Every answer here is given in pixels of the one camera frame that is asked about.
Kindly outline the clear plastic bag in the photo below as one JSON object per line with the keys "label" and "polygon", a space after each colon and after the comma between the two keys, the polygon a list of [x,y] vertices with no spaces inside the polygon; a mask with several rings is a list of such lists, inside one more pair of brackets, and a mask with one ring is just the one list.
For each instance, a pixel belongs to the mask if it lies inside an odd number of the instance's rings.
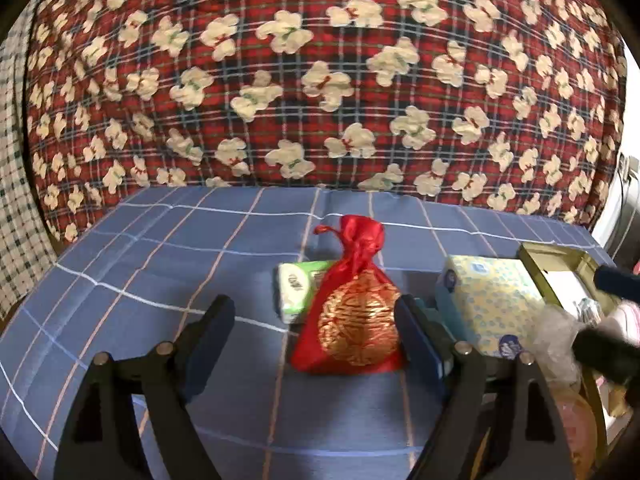
{"label": "clear plastic bag", "polygon": [[545,304],[534,315],[527,349],[552,385],[574,387],[582,380],[582,370],[572,349],[581,329],[582,324],[576,318],[551,304]]}

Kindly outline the red gold drawstring pouch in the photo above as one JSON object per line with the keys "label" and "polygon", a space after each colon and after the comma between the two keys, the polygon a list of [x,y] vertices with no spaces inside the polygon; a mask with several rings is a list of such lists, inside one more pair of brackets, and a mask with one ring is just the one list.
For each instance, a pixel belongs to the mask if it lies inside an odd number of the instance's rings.
{"label": "red gold drawstring pouch", "polygon": [[396,372],[406,365],[394,309],[400,291],[374,263],[385,242],[380,222],[346,214],[333,233],[343,253],[314,294],[290,356],[293,368],[314,375]]}

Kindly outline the pink fluffy cloth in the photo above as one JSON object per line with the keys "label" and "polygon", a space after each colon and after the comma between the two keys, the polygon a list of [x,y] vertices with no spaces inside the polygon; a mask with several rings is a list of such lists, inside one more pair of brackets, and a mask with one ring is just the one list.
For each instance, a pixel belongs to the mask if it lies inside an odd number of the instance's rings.
{"label": "pink fluffy cloth", "polygon": [[638,304],[623,301],[601,323],[616,338],[635,347],[640,346],[640,312]]}

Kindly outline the gold metal tin box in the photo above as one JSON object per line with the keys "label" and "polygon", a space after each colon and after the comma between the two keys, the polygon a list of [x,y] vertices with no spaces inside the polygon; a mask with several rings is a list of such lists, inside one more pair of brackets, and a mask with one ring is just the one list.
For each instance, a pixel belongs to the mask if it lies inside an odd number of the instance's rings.
{"label": "gold metal tin box", "polygon": [[[557,306],[579,323],[597,326],[623,302],[601,292],[593,283],[598,264],[586,252],[570,247],[524,243],[518,258],[526,267],[544,302]],[[579,364],[582,380],[573,388],[589,403],[597,423],[598,444],[594,464],[604,463],[608,450],[630,421],[626,389],[605,379],[593,368]]]}

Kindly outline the floral tissue pack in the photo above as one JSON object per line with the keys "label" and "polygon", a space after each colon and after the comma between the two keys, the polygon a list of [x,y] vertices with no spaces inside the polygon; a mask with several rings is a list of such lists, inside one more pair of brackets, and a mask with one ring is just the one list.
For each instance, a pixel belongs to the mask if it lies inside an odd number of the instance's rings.
{"label": "floral tissue pack", "polygon": [[451,255],[435,286],[450,334],[486,356],[515,359],[529,346],[542,298],[518,259]]}

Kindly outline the blue plaid sheet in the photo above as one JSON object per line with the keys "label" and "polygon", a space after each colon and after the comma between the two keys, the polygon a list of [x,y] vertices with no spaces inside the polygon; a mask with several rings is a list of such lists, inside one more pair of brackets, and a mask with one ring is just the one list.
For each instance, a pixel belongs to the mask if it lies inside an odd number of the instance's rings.
{"label": "blue plaid sheet", "polygon": [[431,297],[449,255],[514,257],[524,242],[608,255],[578,226],[542,217],[320,188],[147,188],[64,252],[1,338],[1,426],[40,479],[54,471],[91,358],[142,356],[218,295],[236,322],[189,406],[226,479],[402,479],[439,412],[416,373],[316,377],[288,367],[276,271],[341,255],[344,214],[382,223],[376,261],[403,292]]}

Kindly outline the cream green checked cloth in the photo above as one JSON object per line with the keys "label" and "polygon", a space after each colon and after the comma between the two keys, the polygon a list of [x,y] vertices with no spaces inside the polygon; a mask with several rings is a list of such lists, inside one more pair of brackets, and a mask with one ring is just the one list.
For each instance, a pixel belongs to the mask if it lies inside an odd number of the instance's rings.
{"label": "cream green checked cloth", "polygon": [[36,2],[17,17],[1,45],[1,317],[7,318],[56,258],[25,162],[23,112],[27,53]]}

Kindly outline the red plaid bear blanket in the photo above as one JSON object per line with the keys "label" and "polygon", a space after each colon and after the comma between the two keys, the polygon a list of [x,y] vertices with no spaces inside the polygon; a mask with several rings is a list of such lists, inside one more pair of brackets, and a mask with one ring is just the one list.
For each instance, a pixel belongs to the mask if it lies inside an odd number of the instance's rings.
{"label": "red plaid bear blanket", "polygon": [[625,82],[598,0],[41,0],[28,146],[66,244],[151,185],[354,188],[591,226]]}

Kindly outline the green white tissue pack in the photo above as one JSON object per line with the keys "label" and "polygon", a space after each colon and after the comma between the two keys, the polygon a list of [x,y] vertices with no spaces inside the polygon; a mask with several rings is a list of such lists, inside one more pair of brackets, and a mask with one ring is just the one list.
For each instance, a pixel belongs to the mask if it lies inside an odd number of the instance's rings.
{"label": "green white tissue pack", "polygon": [[332,260],[281,263],[277,268],[277,289],[281,321],[288,325],[305,322],[314,295]]}

